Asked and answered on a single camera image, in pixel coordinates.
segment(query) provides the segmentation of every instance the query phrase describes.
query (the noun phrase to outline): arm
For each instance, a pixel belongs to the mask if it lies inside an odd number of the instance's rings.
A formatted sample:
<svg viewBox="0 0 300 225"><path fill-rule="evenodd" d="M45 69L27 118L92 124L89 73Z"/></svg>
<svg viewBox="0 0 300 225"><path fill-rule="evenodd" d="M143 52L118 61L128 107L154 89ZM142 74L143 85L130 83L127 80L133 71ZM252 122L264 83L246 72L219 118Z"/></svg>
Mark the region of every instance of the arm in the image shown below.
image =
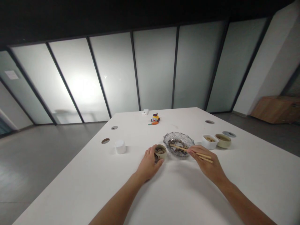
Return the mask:
<svg viewBox="0 0 300 225"><path fill-rule="evenodd" d="M254 205L233 183L226 177L218 157L201 145L192 146L187 152L197 161L202 172L220 189L231 206L246 225L268 224L276 225L266 214ZM212 157L213 163L204 161L195 153L202 153Z"/></svg>
<svg viewBox="0 0 300 225"><path fill-rule="evenodd" d="M153 145L146 150L137 171L97 213L89 225L122 225L124 223L138 191L147 180L151 179L156 174L163 164L163 159L159 160L156 165L154 163L155 147L156 145Z"/></svg>

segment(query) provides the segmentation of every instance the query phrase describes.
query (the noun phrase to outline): white cup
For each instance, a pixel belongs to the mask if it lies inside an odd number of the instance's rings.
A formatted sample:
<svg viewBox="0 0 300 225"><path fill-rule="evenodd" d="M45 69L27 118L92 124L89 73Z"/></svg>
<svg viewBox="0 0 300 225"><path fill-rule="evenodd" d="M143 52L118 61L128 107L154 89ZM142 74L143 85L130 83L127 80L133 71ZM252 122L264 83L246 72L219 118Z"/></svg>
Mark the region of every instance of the white cup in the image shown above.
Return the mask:
<svg viewBox="0 0 300 225"><path fill-rule="evenodd" d="M118 154L124 154L126 152L126 145L123 140L117 140L115 142L115 149Z"/></svg>

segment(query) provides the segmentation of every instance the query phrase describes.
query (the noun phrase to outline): small cup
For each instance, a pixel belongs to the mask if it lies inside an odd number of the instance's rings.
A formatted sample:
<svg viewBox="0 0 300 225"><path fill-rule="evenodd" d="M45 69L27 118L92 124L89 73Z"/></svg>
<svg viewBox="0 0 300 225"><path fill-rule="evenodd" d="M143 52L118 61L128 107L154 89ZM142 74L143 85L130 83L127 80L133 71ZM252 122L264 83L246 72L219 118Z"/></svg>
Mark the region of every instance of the small cup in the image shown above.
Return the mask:
<svg viewBox="0 0 300 225"><path fill-rule="evenodd" d="M208 141L206 138L211 138L214 142ZM215 149L218 144L218 139L212 135L203 135L201 145L207 149Z"/></svg>
<svg viewBox="0 0 300 225"><path fill-rule="evenodd" d="M167 150L163 145L157 145L154 152L155 162L158 162L160 159L164 159L167 157Z"/></svg>
<svg viewBox="0 0 300 225"><path fill-rule="evenodd" d="M216 134L216 138L219 140L218 146L221 148L229 148L231 146L231 138L224 134Z"/></svg>
<svg viewBox="0 0 300 225"><path fill-rule="evenodd" d="M118 154L124 154L126 152L126 145L123 140L117 140L115 142L115 149Z"/></svg>

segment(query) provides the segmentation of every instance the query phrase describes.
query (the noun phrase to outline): forearm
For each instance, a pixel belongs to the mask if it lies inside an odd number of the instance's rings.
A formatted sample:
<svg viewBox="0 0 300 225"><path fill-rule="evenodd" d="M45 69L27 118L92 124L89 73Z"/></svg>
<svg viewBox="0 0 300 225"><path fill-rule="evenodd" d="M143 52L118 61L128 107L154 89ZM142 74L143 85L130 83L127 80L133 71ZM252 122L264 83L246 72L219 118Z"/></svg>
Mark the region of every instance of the forearm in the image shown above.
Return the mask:
<svg viewBox="0 0 300 225"><path fill-rule="evenodd" d="M89 225L122 225L144 180L133 174L124 186L106 203Z"/></svg>
<svg viewBox="0 0 300 225"><path fill-rule="evenodd" d="M246 225L276 225L229 180L217 186Z"/></svg>

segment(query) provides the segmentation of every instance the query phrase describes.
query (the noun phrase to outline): hand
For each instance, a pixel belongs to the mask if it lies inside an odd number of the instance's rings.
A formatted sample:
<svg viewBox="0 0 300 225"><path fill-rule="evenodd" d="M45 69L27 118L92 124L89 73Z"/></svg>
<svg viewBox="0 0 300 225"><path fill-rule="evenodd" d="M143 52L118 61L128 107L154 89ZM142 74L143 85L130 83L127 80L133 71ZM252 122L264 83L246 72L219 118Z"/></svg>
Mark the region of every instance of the hand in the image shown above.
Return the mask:
<svg viewBox="0 0 300 225"><path fill-rule="evenodd" d="M157 164L155 164L155 148L156 145L153 145L146 150L144 158L142 159L137 171L135 172L139 179L142 179L143 183L151 179L163 164L163 159L160 159Z"/></svg>
<svg viewBox="0 0 300 225"><path fill-rule="evenodd" d="M228 181L228 178L226 177L215 153L209 151L202 145L194 145L187 149L187 152L196 160L205 176L207 176L215 185L219 186ZM196 153L211 156L213 163L200 159Z"/></svg>

